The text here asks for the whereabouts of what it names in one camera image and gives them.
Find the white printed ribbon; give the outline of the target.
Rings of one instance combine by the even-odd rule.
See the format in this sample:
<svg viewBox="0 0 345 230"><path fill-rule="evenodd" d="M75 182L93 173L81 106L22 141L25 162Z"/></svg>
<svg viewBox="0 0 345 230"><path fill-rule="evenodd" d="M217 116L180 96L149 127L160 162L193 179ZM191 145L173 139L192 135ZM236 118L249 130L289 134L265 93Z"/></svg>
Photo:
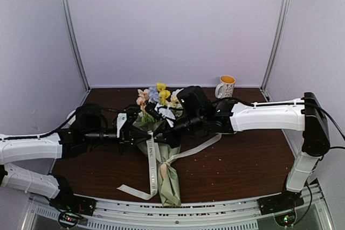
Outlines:
<svg viewBox="0 0 345 230"><path fill-rule="evenodd" d="M146 193L124 184L117 189L143 200L150 200L158 194L162 206L179 207L181 206L179 178L177 171L171 164L178 159L195 155L212 146L221 139L222 135L216 134L197 147L184 152L180 152L179 147L171 148L168 144L159 144L153 138L152 132L150 135L151 138L145 144L140 145L140 150L148 158L149 192Z"/></svg>

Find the cream yellow rose stem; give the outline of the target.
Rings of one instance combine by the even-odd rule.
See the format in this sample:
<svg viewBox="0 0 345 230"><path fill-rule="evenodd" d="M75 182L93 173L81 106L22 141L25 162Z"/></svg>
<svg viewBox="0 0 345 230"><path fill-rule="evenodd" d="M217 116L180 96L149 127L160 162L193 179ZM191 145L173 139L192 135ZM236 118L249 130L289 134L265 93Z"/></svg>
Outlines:
<svg viewBox="0 0 345 230"><path fill-rule="evenodd" d="M182 105L180 103L180 101L178 100L177 98L177 94L179 92L181 92L183 89L177 89L175 91L172 92L171 96L170 96L170 102L169 102L169 105L172 107L172 108L182 108Z"/></svg>

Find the peach flower stem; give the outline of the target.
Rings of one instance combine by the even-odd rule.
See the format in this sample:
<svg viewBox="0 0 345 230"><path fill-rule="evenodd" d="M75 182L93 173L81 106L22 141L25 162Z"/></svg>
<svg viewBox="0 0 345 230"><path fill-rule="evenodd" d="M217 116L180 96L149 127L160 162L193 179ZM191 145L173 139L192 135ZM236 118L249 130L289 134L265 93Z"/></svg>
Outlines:
<svg viewBox="0 0 345 230"><path fill-rule="evenodd" d="M143 106L146 104L146 101L149 100L149 89L146 88L144 90L138 89L138 98L136 99L136 103L139 106Z"/></svg>

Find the bright yellow flower stem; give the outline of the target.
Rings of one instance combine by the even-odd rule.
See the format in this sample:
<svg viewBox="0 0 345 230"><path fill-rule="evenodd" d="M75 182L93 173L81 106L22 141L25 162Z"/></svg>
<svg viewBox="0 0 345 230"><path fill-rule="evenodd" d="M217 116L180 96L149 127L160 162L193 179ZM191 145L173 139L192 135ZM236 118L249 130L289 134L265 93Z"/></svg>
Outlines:
<svg viewBox="0 0 345 230"><path fill-rule="evenodd" d="M171 92L167 89L167 85L162 82L156 83L160 104L165 104L167 98L171 96Z"/></svg>

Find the green and pink wrapping paper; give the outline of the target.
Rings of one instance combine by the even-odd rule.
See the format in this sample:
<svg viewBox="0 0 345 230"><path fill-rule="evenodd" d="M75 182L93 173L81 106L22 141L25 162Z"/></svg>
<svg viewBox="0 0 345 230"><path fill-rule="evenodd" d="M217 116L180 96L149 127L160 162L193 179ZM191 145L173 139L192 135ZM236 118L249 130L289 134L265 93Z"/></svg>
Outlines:
<svg viewBox="0 0 345 230"><path fill-rule="evenodd" d="M135 125L144 131L154 131L162 122L154 119L152 116L140 112L139 118ZM171 159L173 155L180 153L180 146L172 148L168 144L155 144L159 151L156 151L156 185L154 186L153 194L159 193L162 206L164 207L179 207L181 205L180 185L178 181L177 171L171 166L176 159ZM138 144L138 148L148 157L146 143Z"/></svg>

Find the white patterned mug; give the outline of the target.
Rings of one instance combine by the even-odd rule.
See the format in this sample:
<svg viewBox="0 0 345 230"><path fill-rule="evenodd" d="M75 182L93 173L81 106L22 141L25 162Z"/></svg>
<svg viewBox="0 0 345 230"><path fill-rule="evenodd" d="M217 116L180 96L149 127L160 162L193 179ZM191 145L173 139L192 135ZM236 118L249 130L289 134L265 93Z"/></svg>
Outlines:
<svg viewBox="0 0 345 230"><path fill-rule="evenodd" d="M232 97L236 80L229 75L220 76L220 83L215 89L215 97L218 99Z"/></svg>

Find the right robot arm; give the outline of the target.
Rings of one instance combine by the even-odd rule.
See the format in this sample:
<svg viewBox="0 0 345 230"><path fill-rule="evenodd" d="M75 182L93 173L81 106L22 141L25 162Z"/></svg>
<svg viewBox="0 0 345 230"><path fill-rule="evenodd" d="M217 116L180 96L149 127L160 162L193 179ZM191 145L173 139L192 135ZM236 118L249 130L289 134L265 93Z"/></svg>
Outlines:
<svg viewBox="0 0 345 230"><path fill-rule="evenodd" d="M312 92L276 102L248 102L234 96L211 101L199 86L190 86L176 97L179 107L168 104L153 107L154 115L169 123L163 131L169 144L202 128L223 135L253 130L274 130L284 135L294 131L302 135L302 145L286 176L283 193L276 199L281 209L288 209L296 202L297 193L330 150L327 112Z"/></svg>

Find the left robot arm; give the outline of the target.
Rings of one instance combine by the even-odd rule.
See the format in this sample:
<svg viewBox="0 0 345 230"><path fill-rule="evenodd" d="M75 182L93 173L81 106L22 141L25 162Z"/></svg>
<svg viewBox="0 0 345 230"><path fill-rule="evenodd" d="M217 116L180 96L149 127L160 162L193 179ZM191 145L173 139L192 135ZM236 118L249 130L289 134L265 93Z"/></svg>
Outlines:
<svg viewBox="0 0 345 230"><path fill-rule="evenodd" d="M1 135L1 186L44 196L57 201L67 211L75 209L78 200L66 178L40 175L14 163L75 158L101 145L115 145L123 153L127 146L150 139L147 132L133 125L139 114L137 108L130 106L117 111L116 125L112 129L103 115L105 110L98 104L86 104L47 133Z"/></svg>

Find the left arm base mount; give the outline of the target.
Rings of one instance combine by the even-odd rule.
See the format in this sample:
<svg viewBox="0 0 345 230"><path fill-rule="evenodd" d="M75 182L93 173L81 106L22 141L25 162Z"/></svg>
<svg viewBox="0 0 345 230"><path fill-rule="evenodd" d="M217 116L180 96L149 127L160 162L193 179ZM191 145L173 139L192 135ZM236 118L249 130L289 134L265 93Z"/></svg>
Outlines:
<svg viewBox="0 0 345 230"><path fill-rule="evenodd" d="M56 176L58 182L58 194L55 198L50 199L52 206L64 211L92 216L96 206L96 200L78 196L73 190L65 177Z"/></svg>

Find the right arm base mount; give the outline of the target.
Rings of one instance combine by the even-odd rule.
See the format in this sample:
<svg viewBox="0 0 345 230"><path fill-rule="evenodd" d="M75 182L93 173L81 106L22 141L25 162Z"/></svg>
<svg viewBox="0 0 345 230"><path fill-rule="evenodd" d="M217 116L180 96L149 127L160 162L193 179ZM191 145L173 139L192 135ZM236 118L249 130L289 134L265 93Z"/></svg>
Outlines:
<svg viewBox="0 0 345 230"><path fill-rule="evenodd" d="M304 200L301 192L296 193L287 190L283 190L279 194L258 199L261 215L292 210L296 206L301 206L303 204Z"/></svg>

